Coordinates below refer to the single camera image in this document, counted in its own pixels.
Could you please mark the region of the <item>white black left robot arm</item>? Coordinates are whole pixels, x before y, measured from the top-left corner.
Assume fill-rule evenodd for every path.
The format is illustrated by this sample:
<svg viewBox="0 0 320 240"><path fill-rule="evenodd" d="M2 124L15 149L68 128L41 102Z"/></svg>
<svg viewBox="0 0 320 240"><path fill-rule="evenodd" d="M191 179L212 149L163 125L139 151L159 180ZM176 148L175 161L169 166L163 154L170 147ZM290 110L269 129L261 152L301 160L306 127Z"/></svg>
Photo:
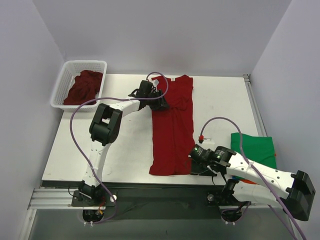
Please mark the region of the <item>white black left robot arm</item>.
<svg viewBox="0 0 320 240"><path fill-rule="evenodd" d="M125 101L107 105L101 103L89 127L91 147L89 163L79 185L79 194L90 206L97 205L104 196L101 184L106 156L119 135L122 118L149 106L151 110L167 110L169 105L162 90L134 90Z"/></svg>

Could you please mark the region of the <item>red t-shirt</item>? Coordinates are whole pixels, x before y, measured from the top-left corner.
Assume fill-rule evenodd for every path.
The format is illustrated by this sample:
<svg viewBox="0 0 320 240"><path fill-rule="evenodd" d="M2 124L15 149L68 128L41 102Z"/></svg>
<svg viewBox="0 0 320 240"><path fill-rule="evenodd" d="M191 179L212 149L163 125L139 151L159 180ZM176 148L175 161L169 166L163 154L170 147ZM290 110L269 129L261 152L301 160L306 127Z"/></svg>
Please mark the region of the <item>red t-shirt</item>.
<svg viewBox="0 0 320 240"><path fill-rule="evenodd" d="M153 163L149 174L154 176L189 175L189 153L195 146L193 138L193 78L182 75L158 79L157 88L165 91L169 109L152 111Z"/></svg>

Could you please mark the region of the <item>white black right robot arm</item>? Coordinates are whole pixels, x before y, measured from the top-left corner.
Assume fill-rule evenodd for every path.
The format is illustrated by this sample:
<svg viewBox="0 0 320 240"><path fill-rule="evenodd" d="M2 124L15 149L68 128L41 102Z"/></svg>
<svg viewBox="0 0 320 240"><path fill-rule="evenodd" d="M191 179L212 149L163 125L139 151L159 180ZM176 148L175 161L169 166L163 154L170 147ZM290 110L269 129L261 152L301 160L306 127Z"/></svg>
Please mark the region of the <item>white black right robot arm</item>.
<svg viewBox="0 0 320 240"><path fill-rule="evenodd" d="M291 173L245 160L240 153L223 146L211 150L195 145L189 156L215 173L252 182L249 185L229 182L228 188L221 192L225 203L233 204L238 200L281 207L296 220L309 220L316 190L306 172Z"/></svg>

